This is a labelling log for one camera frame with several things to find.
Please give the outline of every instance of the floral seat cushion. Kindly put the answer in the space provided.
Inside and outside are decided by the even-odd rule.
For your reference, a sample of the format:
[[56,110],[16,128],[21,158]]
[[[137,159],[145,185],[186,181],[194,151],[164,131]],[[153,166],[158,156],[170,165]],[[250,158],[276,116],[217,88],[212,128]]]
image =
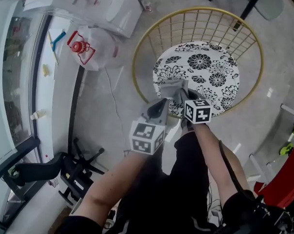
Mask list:
[[[161,97],[160,85],[173,79],[187,79],[188,88],[197,90],[213,105],[212,116],[232,106],[239,88],[239,70],[230,52],[204,41],[173,46],[159,57],[153,69],[158,97]],[[168,99],[169,112],[181,117],[184,105]]]

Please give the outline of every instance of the white cabinet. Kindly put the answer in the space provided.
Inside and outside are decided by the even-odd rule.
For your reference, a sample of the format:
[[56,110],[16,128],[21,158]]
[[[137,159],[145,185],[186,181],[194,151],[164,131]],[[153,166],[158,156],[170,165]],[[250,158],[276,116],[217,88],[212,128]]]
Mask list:
[[24,10],[39,10],[129,38],[142,8],[138,0],[26,0]]

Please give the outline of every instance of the person's arm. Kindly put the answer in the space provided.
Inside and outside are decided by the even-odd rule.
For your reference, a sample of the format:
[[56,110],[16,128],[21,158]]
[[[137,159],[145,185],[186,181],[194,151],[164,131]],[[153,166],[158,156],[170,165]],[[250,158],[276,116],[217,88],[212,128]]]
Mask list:
[[127,155],[92,184],[74,215],[90,218],[103,227],[109,211],[127,193],[147,158],[134,152]]
[[[221,156],[219,140],[204,124],[193,125],[193,129],[195,130],[198,142],[202,149],[205,163],[217,184],[221,205],[224,206],[225,202],[232,195],[237,193],[237,190]],[[238,158],[226,146],[223,145],[223,148],[241,187],[245,190],[249,190],[248,182]]]

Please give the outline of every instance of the gray cloth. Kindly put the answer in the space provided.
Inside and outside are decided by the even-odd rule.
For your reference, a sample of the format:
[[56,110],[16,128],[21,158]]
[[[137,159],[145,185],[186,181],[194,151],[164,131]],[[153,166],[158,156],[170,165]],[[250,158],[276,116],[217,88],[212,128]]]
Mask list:
[[188,80],[166,80],[160,85],[161,98],[173,98],[177,104],[184,103],[185,93],[188,97]]

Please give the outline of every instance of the gray floor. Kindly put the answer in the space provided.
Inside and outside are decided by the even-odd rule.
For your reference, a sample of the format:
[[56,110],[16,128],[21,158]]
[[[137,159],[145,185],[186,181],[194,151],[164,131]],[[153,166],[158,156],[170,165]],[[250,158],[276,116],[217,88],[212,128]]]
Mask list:
[[[273,21],[266,21],[255,9],[246,21],[257,33],[264,50],[265,70],[259,87],[244,104],[237,109],[213,118],[209,124],[216,136],[232,150],[240,143],[237,156],[245,164],[250,153],[261,146],[279,114],[284,101],[294,108],[294,4],[284,1],[282,14]],[[81,139],[86,148],[96,150],[98,146],[106,149],[99,162],[111,168],[123,157],[123,150],[129,149],[129,129],[131,122],[139,116],[144,105],[136,93],[131,77],[131,57],[135,46],[143,33],[158,19],[178,9],[192,6],[213,6],[240,15],[247,0],[151,0],[153,13],[143,13],[133,36],[125,40],[125,63],[122,69],[107,69],[116,108],[122,125],[115,112],[110,94],[109,80],[105,70],[88,72],[83,90],[78,100],[74,134]],[[245,55],[240,68],[243,91],[255,82],[258,70],[252,69],[252,55]],[[163,167],[169,173],[174,160],[174,141],[165,144]]]

